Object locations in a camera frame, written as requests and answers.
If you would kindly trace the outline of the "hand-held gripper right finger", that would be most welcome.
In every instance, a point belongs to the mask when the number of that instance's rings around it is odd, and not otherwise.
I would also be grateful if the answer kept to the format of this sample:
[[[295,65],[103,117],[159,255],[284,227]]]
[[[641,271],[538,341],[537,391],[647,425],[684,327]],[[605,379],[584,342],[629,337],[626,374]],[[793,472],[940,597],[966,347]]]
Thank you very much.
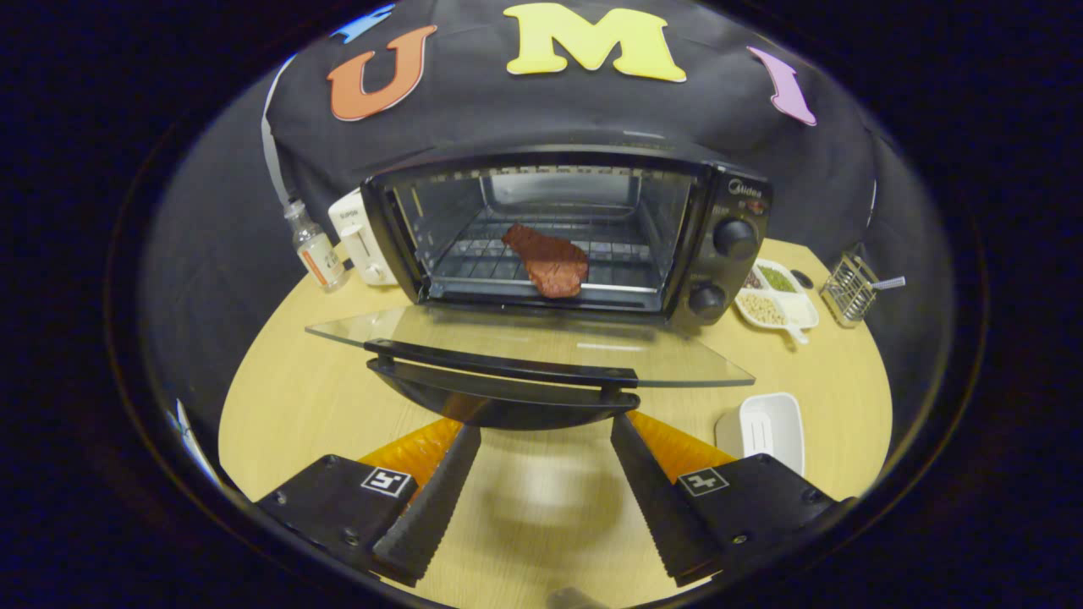
[[[732,584],[782,562],[847,505],[769,454],[735,458],[635,411],[615,417],[611,443],[677,585]]]

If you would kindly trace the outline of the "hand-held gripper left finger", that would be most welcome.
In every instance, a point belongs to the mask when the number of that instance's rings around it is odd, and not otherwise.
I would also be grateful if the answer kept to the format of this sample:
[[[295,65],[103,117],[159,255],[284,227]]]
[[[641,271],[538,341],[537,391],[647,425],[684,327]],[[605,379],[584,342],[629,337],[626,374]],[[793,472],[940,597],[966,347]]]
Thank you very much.
[[[314,459],[256,505],[338,562],[414,586],[448,531],[481,440],[475,425],[438,420],[363,459]]]

